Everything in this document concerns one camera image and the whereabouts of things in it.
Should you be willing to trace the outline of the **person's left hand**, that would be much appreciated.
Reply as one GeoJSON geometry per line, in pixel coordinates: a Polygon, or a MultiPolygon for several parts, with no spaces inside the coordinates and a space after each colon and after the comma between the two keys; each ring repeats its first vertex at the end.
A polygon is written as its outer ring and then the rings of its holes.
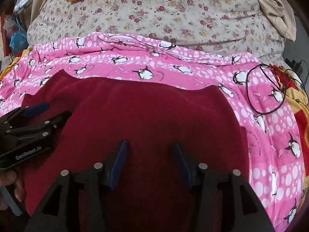
{"type": "Polygon", "coordinates": [[[22,202],[26,196],[26,190],[23,182],[23,178],[19,176],[15,171],[1,171],[1,186],[6,186],[15,199],[22,202]]]}

